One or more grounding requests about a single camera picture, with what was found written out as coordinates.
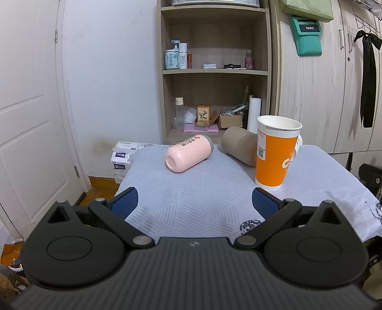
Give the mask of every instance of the door hinge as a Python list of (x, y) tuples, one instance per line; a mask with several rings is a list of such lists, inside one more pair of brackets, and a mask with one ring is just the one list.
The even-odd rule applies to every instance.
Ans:
[(74, 170), (76, 171), (77, 177), (79, 178), (79, 173), (76, 166), (74, 166)]

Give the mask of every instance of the green bag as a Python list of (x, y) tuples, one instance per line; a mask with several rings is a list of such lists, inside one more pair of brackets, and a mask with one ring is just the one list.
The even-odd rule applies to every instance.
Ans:
[(302, 16), (325, 23), (334, 19), (330, 0), (280, 0), (285, 14)]

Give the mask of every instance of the black ribbon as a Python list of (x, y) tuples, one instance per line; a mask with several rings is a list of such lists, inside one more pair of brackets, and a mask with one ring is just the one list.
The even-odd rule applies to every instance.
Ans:
[(373, 127), (374, 109), (376, 107), (377, 69), (373, 45), (380, 50), (382, 40), (373, 33), (363, 30), (357, 32), (354, 42), (362, 38), (363, 45), (363, 76), (361, 93), (361, 122), (363, 127)]

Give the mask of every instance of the white wall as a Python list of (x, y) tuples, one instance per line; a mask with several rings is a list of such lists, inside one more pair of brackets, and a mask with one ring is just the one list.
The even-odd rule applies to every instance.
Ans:
[(156, 0), (66, 0), (65, 94), (81, 166), (113, 177), (117, 141), (161, 143)]

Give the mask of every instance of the wooden floor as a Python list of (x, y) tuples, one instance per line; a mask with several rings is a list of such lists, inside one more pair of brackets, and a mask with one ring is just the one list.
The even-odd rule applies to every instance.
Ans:
[(92, 188), (89, 192), (86, 193), (86, 197), (79, 204), (80, 206), (87, 205), (90, 201), (96, 198), (105, 198), (109, 200), (114, 197), (116, 189), (100, 189), (100, 188)]

